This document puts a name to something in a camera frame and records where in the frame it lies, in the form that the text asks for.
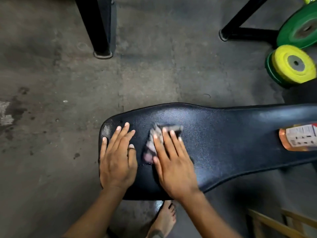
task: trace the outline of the bottle label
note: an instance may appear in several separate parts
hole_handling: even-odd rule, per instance
[[[302,125],[286,129],[286,138],[292,147],[317,147],[317,124]]]

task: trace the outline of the black frame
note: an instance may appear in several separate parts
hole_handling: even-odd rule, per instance
[[[75,0],[96,58],[112,57],[110,50],[112,0]]]
[[[249,0],[248,3],[219,31],[221,40],[266,41],[276,46],[278,30],[240,27],[267,0]]]

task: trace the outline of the weight plate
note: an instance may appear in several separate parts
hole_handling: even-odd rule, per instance
[[[272,54],[272,63],[276,72],[288,83],[304,83],[316,78],[314,61],[297,47],[278,47]]]
[[[280,28],[277,46],[293,45],[304,48],[317,42],[317,1],[295,12]]]
[[[283,88],[290,88],[292,84],[289,84],[287,81],[285,81],[274,69],[273,63],[272,63],[272,54],[270,53],[266,60],[265,60],[265,68],[267,70],[267,73],[269,76],[281,87]]]

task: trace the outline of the green weight plate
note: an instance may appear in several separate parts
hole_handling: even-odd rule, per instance
[[[288,83],[286,80],[284,80],[274,69],[273,63],[272,63],[272,53],[270,53],[266,60],[265,60],[265,68],[267,70],[267,73],[270,75],[270,77],[281,87],[283,88],[290,88],[293,86],[292,84]]]
[[[304,48],[317,42],[317,1],[295,12],[280,28],[277,46],[293,45]]]

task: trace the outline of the concrete floor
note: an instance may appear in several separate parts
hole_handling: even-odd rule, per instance
[[[99,60],[74,0],[0,0],[0,104],[14,119],[0,126],[0,237],[58,237],[89,207],[100,191],[98,132],[110,116],[167,102],[283,102],[264,68],[268,44],[218,38],[248,0],[115,1],[116,49]],[[301,6],[269,0],[245,26],[278,29]],[[310,164],[253,174],[207,197],[246,236],[246,207],[317,218],[317,175]],[[159,205],[123,201],[110,227],[143,237]],[[200,237],[179,206],[169,237]]]

